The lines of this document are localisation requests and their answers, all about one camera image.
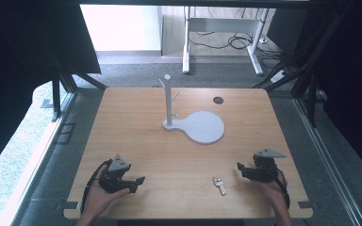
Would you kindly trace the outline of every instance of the metal key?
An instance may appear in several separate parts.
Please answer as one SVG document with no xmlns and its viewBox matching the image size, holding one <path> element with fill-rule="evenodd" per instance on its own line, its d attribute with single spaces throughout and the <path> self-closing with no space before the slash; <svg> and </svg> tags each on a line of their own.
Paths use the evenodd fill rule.
<svg viewBox="0 0 362 226">
<path fill-rule="evenodd" d="M 227 194 L 227 190 L 225 189 L 224 182 L 221 178 L 213 177 L 213 184 L 220 189 L 223 196 Z"/>
</svg>

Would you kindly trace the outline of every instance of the white wall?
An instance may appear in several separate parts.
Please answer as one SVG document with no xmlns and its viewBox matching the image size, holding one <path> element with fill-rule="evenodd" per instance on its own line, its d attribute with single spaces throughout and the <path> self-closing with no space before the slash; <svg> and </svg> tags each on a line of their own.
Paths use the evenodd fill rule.
<svg viewBox="0 0 362 226">
<path fill-rule="evenodd" d="M 81 5 L 95 51 L 160 50 L 159 9 Z"/>
</svg>

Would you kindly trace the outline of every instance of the gray floor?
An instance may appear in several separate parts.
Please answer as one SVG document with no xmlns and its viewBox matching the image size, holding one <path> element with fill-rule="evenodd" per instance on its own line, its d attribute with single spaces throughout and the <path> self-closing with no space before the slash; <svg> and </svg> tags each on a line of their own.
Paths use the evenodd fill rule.
<svg viewBox="0 0 362 226">
<path fill-rule="evenodd" d="M 253 67 L 249 63 L 235 63 L 237 60 L 229 58 L 216 59 L 222 63 L 206 61 L 194 63 L 191 65 L 193 69 L 191 75 L 183 75 L 180 72 L 181 64 L 172 62 L 174 58 L 155 57 L 150 54 L 131 58 L 134 58 L 134 63 L 138 60 L 143 63 L 102 64 L 103 74 L 92 76 L 111 87 L 156 87 L 157 79 L 164 73 L 173 74 L 175 87 L 244 89 L 261 79 L 253 75 Z M 62 215 L 62 211 L 103 96 L 103 92 L 91 84 L 78 79 L 77 84 L 80 89 L 70 104 L 71 111 L 63 121 L 67 127 L 74 127 L 71 138 L 68 139 L 68 133 L 65 133 L 67 127 L 62 127 L 64 133 L 58 133 L 56 137 L 58 142 L 51 147 L 43 161 L 14 225 L 75 225 L 75 221 L 68 220 Z M 304 124 L 300 114 L 301 108 L 298 105 L 304 103 L 304 100 L 295 100 L 289 96 L 288 89 L 291 85 L 286 84 L 274 90 L 270 96 L 314 210 L 312 218 L 294 219 L 294 223 L 295 225 L 356 225 L 352 222 L 346 203 L 341 199 L 335 182 L 321 160 L 316 143 L 310 135 L 313 128 L 307 128 Z M 328 120 L 321 105 L 322 103 L 318 103 L 316 108 L 318 126 L 314 131 L 321 135 L 321 141 L 332 156 L 341 178 L 349 188 L 349 194 L 352 194 L 362 213 L 362 162 Z M 116 224 L 117 221 L 103 219 L 97 223 L 97 225 Z M 272 225 L 273 220 L 245 219 L 244 224 Z"/>
</svg>

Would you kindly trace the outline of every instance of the wooden tabletop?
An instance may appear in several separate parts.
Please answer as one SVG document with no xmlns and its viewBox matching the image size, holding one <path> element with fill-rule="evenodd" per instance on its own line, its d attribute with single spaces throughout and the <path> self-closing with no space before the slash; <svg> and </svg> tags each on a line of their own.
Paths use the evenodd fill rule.
<svg viewBox="0 0 362 226">
<path fill-rule="evenodd" d="M 135 194 L 113 204 L 103 218 L 271 218 L 270 204 L 256 184 L 243 178 L 237 162 L 252 167 L 253 154 L 264 148 L 284 153 L 276 164 L 288 180 L 293 218 L 310 218 L 301 179 L 263 89 L 188 89 L 173 101 L 174 119 L 209 110 L 225 124 L 223 137 L 210 145 L 197 144 L 179 131 L 163 128 L 166 119 L 162 88 L 108 88 L 102 99 L 68 202 L 80 202 L 96 168 L 119 154 L 132 167 L 123 179 L 146 179 Z M 222 97 L 221 105 L 213 99 Z M 223 179 L 227 195 L 212 183 Z M 79 218 L 79 209 L 65 209 L 66 218 Z"/>
</svg>

